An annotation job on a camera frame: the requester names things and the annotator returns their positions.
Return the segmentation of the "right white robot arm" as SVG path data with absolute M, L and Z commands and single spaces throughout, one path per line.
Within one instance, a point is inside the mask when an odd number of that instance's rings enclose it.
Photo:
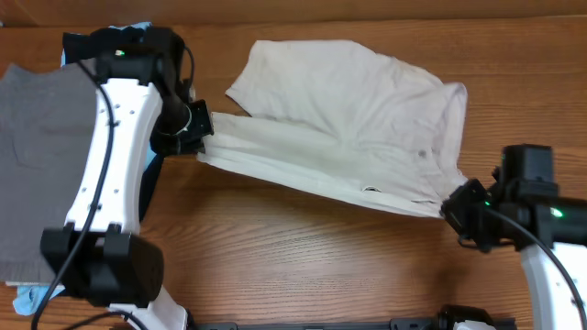
M 490 188 L 470 179 L 441 206 L 459 244 L 520 254 L 536 329 L 585 328 L 586 202 L 560 196 L 547 146 L 504 148 L 492 176 Z

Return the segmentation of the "beige shorts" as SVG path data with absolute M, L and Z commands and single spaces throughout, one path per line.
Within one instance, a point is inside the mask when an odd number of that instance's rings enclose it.
M 349 204 L 436 217 L 465 182 L 459 82 L 350 40 L 259 40 L 198 159 Z

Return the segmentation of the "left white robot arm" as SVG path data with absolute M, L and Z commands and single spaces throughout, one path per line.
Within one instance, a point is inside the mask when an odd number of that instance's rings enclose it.
M 206 104 L 181 76 L 193 53 L 167 27 L 135 42 L 103 44 L 86 76 L 96 90 L 94 132 L 80 189 L 41 253 L 54 286 L 137 329 L 193 329 L 192 314 L 164 289 L 161 250 L 141 237 L 140 191 L 149 151 L 194 154 L 214 132 Z

